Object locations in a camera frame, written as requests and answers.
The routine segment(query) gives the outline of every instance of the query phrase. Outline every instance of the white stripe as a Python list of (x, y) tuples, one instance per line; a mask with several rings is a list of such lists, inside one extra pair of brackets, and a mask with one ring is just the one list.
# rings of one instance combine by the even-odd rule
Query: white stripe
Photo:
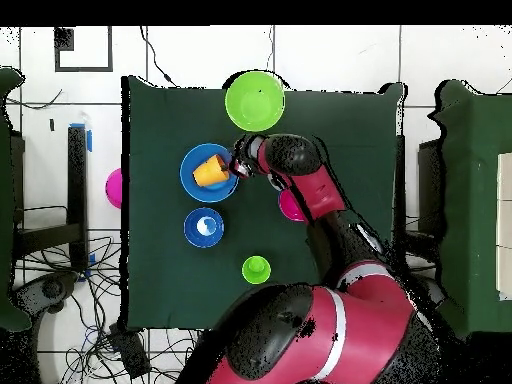
[(327, 358), (325, 365), (320, 372), (313, 377), (314, 380), (323, 380), (332, 372), (340, 360), (343, 345), (345, 344), (346, 318), (343, 300), (338, 293), (335, 293), (328, 288), (325, 288), (325, 290), (327, 290), (332, 296), (332, 300), (334, 300), (334, 306), (336, 308), (336, 338), (332, 344), (331, 351), (329, 352), (329, 357)]
[(370, 234), (368, 234), (368, 232), (363, 228), (361, 224), (357, 224), (357, 229), (363, 235), (368, 244), (373, 248), (373, 250), (376, 250), (382, 254), (382, 246), (380, 245), (379, 241), (375, 237), (372, 237)]
[(352, 284), (355, 283), (357, 280), (359, 280), (362, 277), (367, 277), (368, 275), (383, 275), (386, 277), (391, 277), (389, 273), (386, 271), (386, 268), (383, 265), (380, 264), (362, 264), (359, 266), (356, 266), (355, 268), (351, 269), (338, 281), (338, 288), (341, 286), (341, 282), (343, 281), (345, 284)]

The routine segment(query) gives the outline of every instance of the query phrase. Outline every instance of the electrical wire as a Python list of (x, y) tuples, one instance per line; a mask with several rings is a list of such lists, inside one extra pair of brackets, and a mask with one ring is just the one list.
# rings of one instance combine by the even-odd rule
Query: electrical wire
[(270, 49), (270, 54), (268, 55), (268, 58), (267, 58), (267, 66), (265, 67), (265, 69), (268, 71), (268, 62), (270, 61), (270, 58), (272, 57), (272, 55), (274, 54), (274, 40), (272, 40), (272, 31), (274, 29), (274, 25), (270, 25), (270, 30), (268, 32), (268, 39), (270, 40), (270, 45), (271, 45), (271, 49)]
[(496, 94), (499, 94), (499, 92), (500, 92), (501, 90), (503, 90), (503, 89), (504, 89), (507, 85), (509, 85), (511, 82), (512, 82), (512, 78), (510, 78), (510, 79), (507, 81), (507, 83), (506, 83), (503, 87), (501, 87), (498, 91), (496, 91)]
[(43, 210), (43, 209), (65, 209), (66, 210), (66, 214), (69, 213), (68, 211), (68, 208), (66, 206), (63, 206), (63, 205), (57, 205), (57, 206), (39, 206), (37, 208), (25, 208), (23, 209), (23, 212), (27, 212), (27, 211), (39, 211), (39, 210)]
[(23, 102), (19, 102), (18, 100), (13, 100), (13, 99), (9, 99), (7, 97), (7, 100), (11, 103), (15, 103), (17, 105), (21, 105), (23, 107), (26, 107), (26, 108), (29, 108), (29, 109), (35, 109), (35, 110), (38, 110), (38, 109), (46, 109), (47, 107), (51, 106), (55, 100), (57, 100), (57, 98), (62, 94), (62, 88), (60, 89), (60, 91), (57, 93), (57, 95), (52, 99), (50, 100), (48, 103), (45, 103), (44, 105), (42, 106), (29, 106), (27, 105), (26, 103), (23, 103)]
[(411, 224), (414, 224), (415, 222), (418, 222), (421, 218), (417, 218), (415, 219), (414, 221), (409, 221), (407, 224), (405, 224), (406, 226), (407, 225), (411, 225)]
[[(53, 207), (34, 208), (31, 210), (50, 208)], [(59, 384), (77, 384), (78, 381), (80, 382), (80, 384), (87, 384), (87, 381), (89, 379), (103, 381), (112, 380), (114, 384), (119, 384), (119, 382), (117, 381), (118, 378), (128, 376), (128, 373), (125, 370), (122, 370), (120, 372), (113, 372), (112, 369), (110, 369), (110, 367), (108, 366), (109, 363), (116, 363), (120, 362), (121, 360), (113, 359), (112, 357), (106, 355), (107, 352), (112, 353), (113, 351), (112, 346), (110, 346), (109, 340), (107, 338), (108, 330), (106, 328), (106, 312), (100, 301), (101, 297), (104, 296), (105, 294), (119, 296), (119, 294), (113, 293), (111, 290), (113, 286), (119, 286), (119, 281), (116, 280), (119, 280), (120, 276), (106, 275), (105, 273), (107, 271), (119, 271), (118, 267), (110, 265), (107, 261), (120, 251), (120, 248), (113, 248), (113, 246), (120, 245), (120, 243), (114, 242), (112, 237), (98, 237), (95, 239), (91, 239), (89, 241), (106, 241), (106, 243), (101, 244), (100, 247), (92, 249), (88, 254), (89, 256), (90, 254), (101, 251), (103, 249), (102, 255), (99, 258), (99, 260), (88, 267), (87, 270), (90, 272), (90, 275), (86, 275), (85, 272), (78, 273), (76, 270), (73, 270), (71, 267), (71, 259), (69, 257), (69, 254), (61, 247), (44, 249), (39, 252), (41, 257), (38, 257), (35, 254), (31, 254), (28, 255), (30, 259), (26, 259), (26, 261), (31, 264), (39, 266), (42, 265), (47, 267), (43, 268), (37, 266), (28, 266), (25, 267), (25, 269), (27, 270), (31, 269), (49, 273), (55, 271), (77, 272), (77, 277), (82, 277), (84, 279), (84, 283), (88, 286), (88, 289), (91, 293), (91, 297), (93, 300), (94, 322), (87, 323), (84, 317), (83, 306), (80, 304), (80, 302), (78, 301), (74, 294), (70, 296), (71, 300), (77, 307), (80, 322), (82, 323), (85, 330), (85, 337), (81, 347), (71, 348), (66, 352), (65, 359), (67, 369), (65, 370)], [(52, 261), (50, 260), (50, 257), (48, 255), (56, 255), (59, 257), (59, 259)], [(185, 364), (188, 361), (188, 358), (190, 357), (190, 354), (193, 352), (195, 348), (195, 339), (199, 338), (201, 334), (200, 330), (187, 330), (187, 332), (188, 337), (182, 338), (174, 343), (171, 343), (168, 333), (166, 332), (168, 339), (168, 347), (159, 354), (152, 357), (151, 360), (154, 360), (155, 358), (159, 357), (164, 353), (172, 353), (174, 354), (174, 357), (179, 361), (180, 365), (182, 367), (185, 366)], [(141, 337), (140, 335), (139, 337), (141, 338), (144, 350), (147, 350), (144, 338)], [(175, 351), (174, 349), (176, 345), (183, 342), (190, 342), (192, 344), (192, 346), (187, 346), (184, 352), (185, 361), (183, 361), (183, 359), (180, 359), (178, 352)], [(77, 357), (74, 358), (74, 360), (71, 360), (71, 357), (74, 355), (76, 355)], [(96, 364), (98, 363), (98, 361), (100, 363), (99, 368), (97, 367), (97, 365), (94, 365), (95, 359)], [(108, 376), (97, 375), (98, 371), (103, 368), (107, 370), (109, 374)], [(176, 381), (177, 375), (179, 375), (180, 371), (160, 370), (153, 366), (151, 367), (150, 373), (152, 373), (152, 377), (154, 377), (153, 384), (157, 384), (158, 381), (161, 380), (162, 376), (167, 377), (172, 381)], [(141, 376), (142, 384), (146, 384), (145, 378), (146, 375)]]
[(411, 271), (426, 271), (426, 270), (434, 269), (434, 268), (437, 268), (437, 265), (416, 266), (416, 267), (411, 267), (410, 270)]
[(144, 30), (142, 28), (142, 26), (139, 26), (140, 28), (140, 35), (142, 36), (142, 39), (144, 40), (144, 42), (148, 45), (148, 47), (151, 49), (151, 51), (153, 52), (153, 63), (155, 64), (155, 67), (156, 69), (158, 69), (161, 74), (164, 76), (165, 80), (169, 83), (171, 83), (172, 85), (174, 85), (174, 87), (176, 88), (180, 88), (179, 85), (176, 85), (174, 83), (174, 81), (171, 79), (171, 77), (169, 75), (167, 75), (163, 70), (162, 68), (160, 68), (160, 66), (158, 66), (158, 64), (156, 63), (156, 52), (155, 52), (155, 49), (153, 48), (153, 45), (149, 42), (149, 40), (146, 39), (146, 37), (144, 36)]

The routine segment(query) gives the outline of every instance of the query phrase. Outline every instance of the white tile floor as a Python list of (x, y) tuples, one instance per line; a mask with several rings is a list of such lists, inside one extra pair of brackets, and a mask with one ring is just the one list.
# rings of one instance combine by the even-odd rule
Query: white tile floor
[[(274, 62), (275, 71), (298, 90), (371, 92), (389, 82), (406, 83), (409, 93), (404, 133), (410, 216), (418, 214), (418, 145), (440, 135), (438, 127), (427, 118), (434, 107), (435, 88), (444, 79), (458, 78), (468, 80), (479, 91), (495, 93), (512, 78), (510, 27), (278, 25), (275, 34), (270, 28), (144, 27), (144, 33), (155, 48), (158, 65), (180, 86), (219, 88), (236, 71), (272, 69)], [(61, 66), (105, 66), (106, 34), (106, 27), (75, 28), (75, 49), (61, 52)], [(8, 102), (11, 122), (26, 139), (26, 207), (66, 204), (66, 128), (70, 123), (85, 123), (93, 132), (93, 151), (88, 156), (91, 238), (107, 236), (119, 241), (120, 213), (106, 200), (103, 187), (108, 174), (120, 166), (120, 77), (138, 75), (153, 84), (170, 84), (155, 67), (152, 51), (143, 41), (139, 27), (113, 27), (112, 38), (112, 72), (55, 73), (51, 28), (0, 28), (0, 65), (21, 69), (26, 77), (21, 89), (9, 95), (12, 100), (40, 106), (62, 90), (54, 105), (45, 109)], [(511, 90), (512, 84), (501, 92)], [(55, 122), (54, 131), (50, 131), (50, 119)], [(63, 211), (59, 210), (27, 212), (26, 227), (63, 220)], [(102, 240), (93, 242), (92, 249), (100, 248), (97, 258), (103, 254), (103, 244)], [(118, 256), (108, 262), (117, 267)], [(18, 271), (18, 283), (22, 274)], [(39, 275), (38, 271), (29, 270), (25, 274), (26, 279)], [(96, 284), (101, 282), (97, 275), (92, 278)], [(75, 298), (83, 308), (84, 320), (93, 325), (90, 291), (87, 283), (78, 284), (83, 286), (77, 288)], [(114, 322), (119, 313), (116, 294), (115, 287), (111, 287), (101, 298), (107, 324)], [(77, 305), (72, 299), (66, 303), (62, 312), (46, 316), (42, 324), (38, 349), (45, 384), (70, 378), (72, 373), (66, 374), (66, 351), (86, 350), (88, 346)], [(188, 332), (149, 330), (142, 337), (152, 366), (165, 374), (152, 372), (133, 384), (172, 384), (172, 377), (182, 368), (187, 347), (191, 346), (191, 342), (176, 342), (189, 337)], [(160, 353), (168, 349), (169, 342), (176, 343), (174, 350), (179, 353)], [(69, 363), (75, 358), (68, 354)], [(122, 371), (118, 363), (113, 364), (110, 368), (114, 374)], [(108, 377), (105, 368), (95, 374)], [(92, 376), (86, 380), (86, 384), (114, 384), (112, 379)], [(125, 376), (116, 381), (130, 384)]]

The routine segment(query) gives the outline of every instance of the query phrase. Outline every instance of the green cup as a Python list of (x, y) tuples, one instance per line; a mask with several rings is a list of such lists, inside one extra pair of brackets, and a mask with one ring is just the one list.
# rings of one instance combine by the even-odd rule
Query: green cup
[(237, 127), (244, 131), (265, 131), (283, 114), (283, 85), (266, 72), (245, 72), (228, 88), (225, 103), (226, 111)]
[(242, 275), (251, 284), (261, 284), (270, 277), (270, 264), (262, 256), (251, 256), (242, 265)]

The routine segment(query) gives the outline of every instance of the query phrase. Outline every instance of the black cable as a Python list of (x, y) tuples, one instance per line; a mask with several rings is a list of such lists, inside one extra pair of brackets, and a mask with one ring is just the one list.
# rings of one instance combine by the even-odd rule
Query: black cable
[(405, 225), (411, 225), (411, 224), (414, 224), (415, 222), (418, 222), (421, 218), (418, 218), (418, 219), (415, 219), (414, 221), (410, 221), (408, 223), (406, 223)]
[(14, 267), (15, 269), (25, 269), (27, 271), (45, 271), (45, 272), (49, 272), (49, 273), (53, 273), (55, 272), (54, 269), (48, 269), (48, 268), (35, 268), (35, 267), (27, 267), (27, 266), (15, 266)]
[[(139, 376), (140, 377), (140, 380), (142, 381), (142, 384), (146, 384), (144, 383), (144, 379), (142, 377), (144, 377), (143, 375)], [(133, 378), (130, 378), (130, 384), (133, 384)]]
[(7, 98), (7, 100), (11, 103), (15, 103), (17, 105), (21, 105), (21, 106), (24, 106), (29, 109), (38, 110), (38, 109), (46, 109), (47, 107), (51, 106), (55, 102), (55, 100), (57, 100), (57, 97), (59, 97), (61, 94), (62, 94), (62, 88), (60, 89), (60, 91), (57, 93), (57, 95), (52, 100), (50, 100), (48, 103), (46, 103), (42, 106), (29, 106), (26, 103), (22, 103), (17, 100), (13, 100), (13, 99), (9, 99), (9, 98)]
[[(25, 262), (34, 262), (34, 263), (41, 263), (41, 260), (39, 258), (36, 258), (33, 254), (28, 255), (29, 258), (32, 259), (25, 259)], [(69, 260), (66, 259), (65, 261), (52, 261), (53, 264), (68, 264)]]
[(271, 48), (270, 48), (270, 54), (268, 55), (268, 58), (267, 58), (267, 66), (265, 67), (265, 69), (267, 71), (269, 70), (268, 69), (268, 62), (269, 62), (270, 58), (272, 57), (272, 55), (274, 54), (274, 41), (271, 38), (273, 28), (274, 28), (274, 25), (270, 25), (270, 30), (268, 32), (268, 39), (270, 40)]
[(183, 362), (181, 362), (181, 359), (178, 358), (178, 355), (176, 355), (176, 352), (174, 352), (174, 350), (172, 349), (171, 347), (171, 341), (169, 340), (169, 329), (166, 329), (165, 330), (165, 336), (167, 338), (167, 344), (169, 345), (169, 347), (171, 348), (171, 352), (172, 354), (174, 355), (174, 357), (176, 358), (176, 360), (181, 364), (182, 367), (185, 366), (185, 364)]
[(153, 45), (146, 39), (146, 37), (144, 36), (144, 30), (142, 29), (142, 26), (139, 26), (140, 28), (140, 35), (142, 36), (142, 39), (146, 42), (146, 44), (149, 46), (149, 48), (151, 49), (151, 51), (153, 52), (153, 63), (155, 64), (155, 67), (156, 69), (158, 69), (162, 75), (164, 76), (165, 80), (169, 83), (171, 83), (172, 85), (174, 85), (176, 88), (180, 88), (178, 85), (176, 85), (174, 83), (174, 81), (171, 79), (171, 77), (169, 75), (167, 75), (163, 70), (162, 68), (160, 68), (160, 66), (158, 66), (158, 64), (156, 63), (156, 52), (155, 52), (155, 49), (153, 48)]
[(61, 247), (55, 246), (55, 247), (52, 247), (51, 249), (57, 249), (57, 250), (60, 250), (60, 252), (61, 252), (61, 253), (59, 253), (59, 252), (52, 252), (52, 251), (50, 251), (50, 249), (44, 249), (44, 250), (46, 250), (46, 251), (47, 251), (47, 252), (49, 252), (49, 253), (53, 253), (54, 255), (64, 256), (65, 258), (68, 258), (68, 260), (70, 260), (70, 259), (69, 259), (69, 255), (68, 255), (68, 254), (65, 252), (65, 250), (64, 250), (64, 249), (62, 249)]
[[(93, 378), (93, 379), (100, 379), (100, 380), (110, 380), (110, 379), (113, 379), (114, 380), (114, 384), (117, 384), (117, 381), (115, 380), (117, 377), (128, 375), (128, 373), (126, 371), (120, 371), (119, 373), (115, 373), (114, 374), (112, 372), (112, 370), (108, 367), (107, 363), (108, 362), (114, 362), (114, 361), (121, 361), (121, 360), (120, 359), (113, 360), (111, 358), (106, 357), (104, 355), (104, 353), (103, 353), (103, 351), (109, 350), (110, 343), (108, 341), (107, 332), (106, 332), (106, 328), (105, 328), (106, 327), (106, 313), (105, 313), (105, 310), (104, 310), (104, 308), (103, 308), (103, 306), (102, 306), (102, 304), (100, 302), (100, 298), (105, 293), (115, 296), (116, 294), (112, 293), (111, 291), (109, 291), (109, 289), (112, 287), (112, 285), (116, 285), (116, 286), (119, 285), (119, 283), (117, 281), (114, 281), (114, 279), (115, 278), (119, 278), (119, 276), (108, 276), (108, 275), (105, 275), (104, 272), (107, 271), (107, 270), (110, 270), (110, 269), (118, 270), (118, 268), (114, 268), (114, 267), (107, 268), (109, 266), (109, 264), (106, 264), (105, 261), (108, 260), (109, 258), (111, 258), (112, 256), (116, 255), (117, 252), (119, 252), (120, 248), (119, 249), (115, 249), (113, 252), (111, 252), (111, 247), (114, 244), (118, 245), (120, 243), (114, 243), (112, 237), (99, 237), (99, 238), (94, 239), (94, 240), (95, 241), (100, 241), (100, 240), (107, 240), (107, 239), (108, 239), (108, 243), (106, 243), (106, 244), (102, 245), (101, 247), (96, 248), (96, 249), (93, 250), (93, 251), (98, 251), (98, 250), (101, 250), (101, 249), (104, 248), (104, 251), (103, 251), (103, 254), (102, 254), (101, 258), (97, 262), (95, 262), (95, 264), (93, 264), (93, 266), (91, 266), (89, 268), (89, 271), (91, 273), (90, 276), (85, 276), (85, 275), (82, 274), (82, 276), (86, 280), (86, 283), (87, 283), (87, 285), (89, 287), (89, 290), (91, 292), (91, 296), (93, 298), (93, 314), (94, 314), (94, 324), (93, 325), (89, 325), (89, 324), (87, 324), (85, 322), (83, 308), (80, 305), (80, 302), (76, 299), (76, 297), (74, 295), (71, 295), (72, 300), (77, 305), (80, 321), (81, 321), (84, 329), (86, 330), (86, 332), (89, 333), (88, 337), (90, 337), (92, 334), (96, 334), (96, 340), (94, 341), (94, 343), (91, 344), (91, 346), (88, 348), (87, 351), (79, 352), (75, 348), (68, 350), (68, 352), (66, 353), (67, 356), (69, 356), (69, 354), (71, 354), (71, 353), (75, 353), (75, 354), (78, 354), (78, 358), (76, 358), (71, 363), (69, 363), (69, 359), (66, 361), (67, 362), (66, 364), (67, 364), (68, 368), (65, 371), (60, 384), (69, 384), (71, 379), (74, 376), (77, 376), (77, 375), (80, 375), (80, 377), (79, 377), (80, 378), (80, 384), (84, 384), (84, 378), (85, 377)], [(34, 257), (34, 259), (31, 260), (31, 262), (36, 263), (36, 264), (39, 263), (41, 265), (45, 265), (45, 266), (49, 266), (50, 267), (50, 269), (44, 269), (44, 268), (38, 268), (37, 269), (37, 270), (41, 270), (41, 271), (46, 271), (46, 272), (53, 272), (53, 270), (59, 270), (59, 271), (67, 270), (67, 271), (71, 271), (72, 270), (71, 267), (69, 267), (69, 266), (61, 266), (60, 265), (60, 263), (65, 263), (66, 261), (70, 260), (69, 255), (63, 249), (61, 249), (61, 248), (54, 248), (54, 249), (57, 250), (57, 251), (45, 250), (45, 252), (41, 252), (41, 254), (43, 256), (43, 259), (39, 259), (39, 258)], [(59, 256), (63, 257), (64, 259), (66, 259), (66, 261), (54, 261), (54, 262), (51, 262), (51, 261), (48, 260), (48, 257), (46, 256), (47, 253), (52, 253), (52, 254), (59, 255)], [(95, 276), (100, 278), (99, 282), (96, 282), (96, 281), (93, 280), (93, 277), (95, 277)], [(186, 351), (185, 351), (185, 363), (186, 363), (188, 358), (189, 358), (189, 356), (190, 356), (190, 354), (191, 354), (191, 352), (193, 352), (194, 347), (195, 347), (195, 343), (196, 343), (195, 340), (194, 340), (194, 336), (193, 336), (192, 330), (187, 330), (187, 331), (188, 331), (188, 335), (189, 335), (188, 338), (182, 338), (182, 339), (180, 339), (180, 340), (178, 340), (178, 341), (176, 341), (176, 342), (174, 342), (172, 344), (170, 343), (170, 340), (168, 338), (169, 346), (164, 351), (162, 351), (158, 355), (154, 356), (152, 359), (157, 358), (158, 356), (160, 356), (163, 353), (173, 353), (175, 358), (180, 362), (180, 364), (182, 366), (184, 366), (185, 364), (183, 363), (182, 360), (180, 360), (179, 356), (174, 351), (173, 347), (175, 345), (179, 344), (179, 343), (182, 343), (182, 342), (185, 342), (185, 341), (191, 341), (192, 347), (188, 346)], [(196, 330), (197, 337), (199, 337), (199, 334), (200, 334), (200, 331)], [(142, 344), (143, 344), (144, 349), (146, 349), (146, 347), (145, 347), (145, 340), (144, 340), (143, 337), (142, 337)], [(98, 358), (98, 360), (103, 365), (105, 365), (105, 367), (107, 368), (107, 370), (108, 370), (108, 372), (110, 374), (109, 376), (102, 377), (102, 376), (95, 375), (94, 370), (91, 367), (91, 360), (92, 360), (93, 357)], [(176, 377), (170, 375), (171, 371), (160, 371), (160, 370), (158, 370), (155, 367), (153, 367), (152, 369), (156, 370), (156, 373), (157, 373), (157, 376), (155, 378), (155, 383), (158, 381), (158, 379), (162, 375), (165, 375), (167, 378), (170, 378), (173, 381), (176, 381), (176, 379), (177, 379)]]
[(42, 210), (42, 209), (65, 209), (66, 213), (69, 213), (68, 208), (66, 206), (62, 206), (62, 205), (57, 205), (57, 206), (39, 206), (37, 208), (25, 208), (25, 209), (23, 209), (23, 211), (24, 212), (27, 212), (27, 211), (39, 211), (39, 210)]
[(158, 381), (158, 379), (159, 379), (162, 375), (166, 376), (167, 378), (169, 378), (170, 380), (173, 380), (173, 381), (176, 381), (176, 380), (178, 379), (177, 377), (174, 377), (174, 376), (172, 376), (172, 375), (169, 375), (169, 374), (168, 374), (168, 373), (170, 373), (170, 372), (178, 372), (178, 371), (161, 371), (161, 370), (159, 370), (159, 369), (158, 369), (158, 368), (156, 368), (156, 367), (151, 367), (150, 372), (154, 372), (154, 373), (158, 374), (158, 376), (157, 376), (157, 377), (155, 377), (155, 380), (153, 381), (153, 384), (156, 384), (156, 383), (157, 383), (157, 381)]
[(428, 269), (434, 269), (437, 268), (437, 265), (426, 265), (426, 266), (418, 266), (418, 267), (411, 267), (411, 271), (426, 271)]
[(507, 85), (509, 85), (511, 82), (512, 82), (512, 78), (510, 78), (510, 79), (507, 81), (507, 83), (506, 83), (503, 87), (501, 87), (498, 91), (496, 91), (496, 94), (499, 94), (499, 92), (500, 92), (501, 90), (503, 90), (503, 89), (504, 89)]

